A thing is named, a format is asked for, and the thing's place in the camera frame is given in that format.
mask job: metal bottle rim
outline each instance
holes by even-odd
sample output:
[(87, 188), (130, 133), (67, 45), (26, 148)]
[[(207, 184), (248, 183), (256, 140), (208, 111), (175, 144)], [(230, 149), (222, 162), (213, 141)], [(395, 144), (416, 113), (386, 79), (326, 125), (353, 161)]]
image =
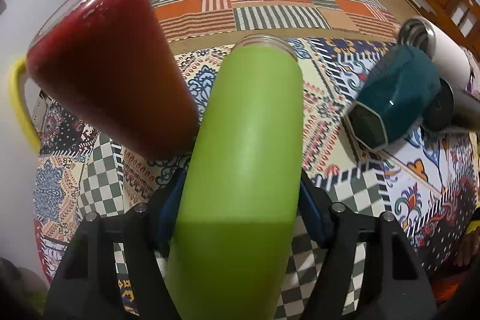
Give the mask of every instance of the metal bottle rim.
[(285, 53), (288, 53), (293, 59), (298, 62), (297, 54), (295, 50), (281, 38), (272, 36), (271, 34), (251, 34), (242, 38), (232, 49), (232, 52), (236, 49), (249, 46), (249, 45), (261, 45), (270, 48), (279, 49)]
[(398, 43), (420, 47), (423, 40), (427, 40), (427, 48), (422, 48), (426, 55), (433, 60), (437, 38), (430, 21), (422, 16), (416, 16), (404, 22), (398, 32)]

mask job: black robotic clamp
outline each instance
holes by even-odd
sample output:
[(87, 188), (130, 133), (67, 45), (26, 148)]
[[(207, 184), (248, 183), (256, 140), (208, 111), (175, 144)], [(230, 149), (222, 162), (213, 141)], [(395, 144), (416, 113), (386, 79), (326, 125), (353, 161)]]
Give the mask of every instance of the black robotic clamp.
[[(148, 204), (139, 203), (123, 216), (86, 215), (58, 267), (45, 319), (138, 319), (124, 310), (119, 295), (113, 243), (122, 242), (140, 319), (181, 320), (153, 248), (162, 245), (155, 236), (158, 217), (184, 178), (185, 172), (177, 170), (166, 190), (157, 191)], [(469, 291), (468, 283), (479, 285), (480, 261), (475, 263), (467, 285), (459, 288), (464, 295), (438, 313), (425, 271), (392, 213), (384, 212), (378, 218), (355, 214), (340, 202), (332, 203), (305, 172), (301, 182), (302, 217), (310, 236), (328, 248), (301, 320), (447, 320), (476, 307), (477, 297), (465, 292)], [(366, 259), (358, 307), (342, 316), (359, 242), (366, 243)]]

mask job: table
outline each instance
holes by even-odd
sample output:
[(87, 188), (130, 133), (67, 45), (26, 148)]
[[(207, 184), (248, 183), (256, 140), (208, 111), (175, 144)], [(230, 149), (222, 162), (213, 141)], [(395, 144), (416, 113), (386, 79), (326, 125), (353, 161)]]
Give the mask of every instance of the table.
[[(434, 270), (455, 248), (476, 206), (472, 143), (467, 134), (422, 137), (419, 128), (379, 154), (363, 151), (342, 122), (369, 70), (392, 44), (321, 38), (288, 39), (304, 76), (302, 165), (332, 200), (378, 216), (392, 211), (421, 256)], [(224, 56), (233, 45), (176, 56), (200, 115)], [(34, 191), (35, 237), (43, 270), (52, 280), (79, 221), (89, 211), (123, 214), (162, 188), (190, 155), (150, 162), (99, 134), (57, 102), (41, 94), (46, 107), (42, 149)], [(115, 245), (118, 284), (134, 311), (121, 245)], [(292, 254), (282, 284), (276, 319), (301, 313), (325, 252), (317, 248), (297, 217)], [(157, 254), (161, 270), (166, 260)], [(359, 244), (345, 312), (357, 304), (364, 245)]]

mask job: floral pattern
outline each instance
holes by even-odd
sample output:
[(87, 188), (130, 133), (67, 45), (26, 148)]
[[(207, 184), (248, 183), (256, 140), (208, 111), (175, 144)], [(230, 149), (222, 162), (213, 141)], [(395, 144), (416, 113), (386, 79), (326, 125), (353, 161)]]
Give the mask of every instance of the floral pattern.
[(415, 183), (408, 190), (404, 190), (402, 196), (395, 201), (395, 214), (400, 215), (398, 222), (403, 229), (409, 224), (416, 223), (422, 216), (422, 195), (418, 192), (418, 184)]
[(477, 206), (477, 181), (473, 167), (464, 166), (426, 222), (410, 237), (423, 267), (433, 272), (457, 251), (457, 244)]
[(59, 205), (65, 197), (65, 192), (60, 186), (63, 171), (64, 167), (53, 167), (50, 161), (45, 162), (45, 165), (37, 170), (33, 194), (37, 216), (59, 221)]

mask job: person's hand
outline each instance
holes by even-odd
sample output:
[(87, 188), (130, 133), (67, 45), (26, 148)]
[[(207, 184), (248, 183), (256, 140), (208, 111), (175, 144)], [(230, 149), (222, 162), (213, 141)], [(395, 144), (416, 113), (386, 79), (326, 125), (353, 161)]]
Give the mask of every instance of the person's hand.
[(473, 232), (463, 235), (458, 248), (454, 264), (459, 267), (470, 264), (472, 258), (478, 253), (480, 246), (480, 226)]

